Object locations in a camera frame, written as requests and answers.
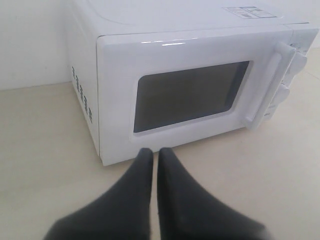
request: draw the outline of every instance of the microwave door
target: microwave door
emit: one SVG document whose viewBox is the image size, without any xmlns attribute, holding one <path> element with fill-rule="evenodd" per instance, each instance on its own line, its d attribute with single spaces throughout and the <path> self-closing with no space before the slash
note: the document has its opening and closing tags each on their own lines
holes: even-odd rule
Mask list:
<svg viewBox="0 0 320 240">
<path fill-rule="evenodd" d="M 281 91 L 281 89 L 279 89 L 279 86 L 296 55 L 296 49 L 288 46 L 283 42 L 278 42 L 274 47 L 274 54 L 280 55 L 281 61 L 273 75 L 272 81 L 270 82 L 270 85 L 262 99 L 262 102 L 259 105 L 259 108 L 257 109 L 255 115 L 245 115 L 243 119 L 243 124 L 250 130 L 255 130 L 258 128 L 260 123 L 263 121 L 263 118 L 277 91 Z"/>
</svg>

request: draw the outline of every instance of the microwave handle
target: microwave handle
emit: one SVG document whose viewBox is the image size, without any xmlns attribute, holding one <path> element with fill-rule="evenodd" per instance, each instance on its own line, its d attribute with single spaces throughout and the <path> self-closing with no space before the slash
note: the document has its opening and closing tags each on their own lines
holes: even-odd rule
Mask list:
<svg viewBox="0 0 320 240">
<path fill-rule="evenodd" d="M 279 63 L 275 71 L 275 74 L 272 78 L 269 88 L 255 116 L 253 118 L 247 116 L 244 120 L 244 125 L 250 130 L 257 129 L 260 123 L 262 122 L 265 112 L 267 111 L 272 99 L 274 98 L 276 91 L 278 90 L 278 87 L 281 84 L 281 81 L 283 80 L 283 78 L 285 77 L 291 65 L 291 62 L 294 59 L 296 54 L 295 48 L 288 46 L 283 42 L 278 42 L 275 45 L 274 50 L 276 53 L 281 55 L 281 62 Z"/>
</svg>

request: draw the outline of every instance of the microwave side panel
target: microwave side panel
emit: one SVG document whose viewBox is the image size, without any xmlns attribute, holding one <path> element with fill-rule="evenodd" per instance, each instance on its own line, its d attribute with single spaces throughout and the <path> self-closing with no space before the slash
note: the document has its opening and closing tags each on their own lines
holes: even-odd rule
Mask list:
<svg viewBox="0 0 320 240">
<path fill-rule="evenodd" d="M 79 8 L 69 1 L 65 11 L 69 72 L 75 93 L 100 154 L 97 52 L 95 34 Z"/>
</svg>

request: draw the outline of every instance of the microwave top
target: microwave top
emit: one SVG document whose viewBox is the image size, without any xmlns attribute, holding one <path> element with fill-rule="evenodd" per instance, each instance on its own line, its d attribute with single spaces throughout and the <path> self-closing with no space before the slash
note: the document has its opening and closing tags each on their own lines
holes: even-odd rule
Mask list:
<svg viewBox="0 0 320 240">
<path fill-rule="evenodd" d="M 257 0 L 69 0 L 100 36 L 303 24 Z"/>
</svg>

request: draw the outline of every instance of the vent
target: vent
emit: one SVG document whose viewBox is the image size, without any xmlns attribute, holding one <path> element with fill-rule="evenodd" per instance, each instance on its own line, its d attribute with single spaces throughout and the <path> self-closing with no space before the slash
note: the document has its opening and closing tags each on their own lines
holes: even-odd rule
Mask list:
<svg viewBox="0 0 320 240">
<path fill-rule="evenodd" d="M 91 108 L 88 105 L 87 97 L 85 96 L 84 90 L 83 90 L 81 84 L 79 83 L 78 75 L 76 75 L 76 70 L 74 67 L 72 67 L 72 75 L 73 75 L 73 79 L 75 80 L 75 83 L 76 83 L 76 89 L 78 90 L 78 93 L 80 94 L 80 99 L 81 99 L 82 103 L 84 104 L 84 110 L 85 110 L 86 114 L 89 116 L 90 122 L 93 123 L 93 114 L 92 114 Z"/>
</svg>

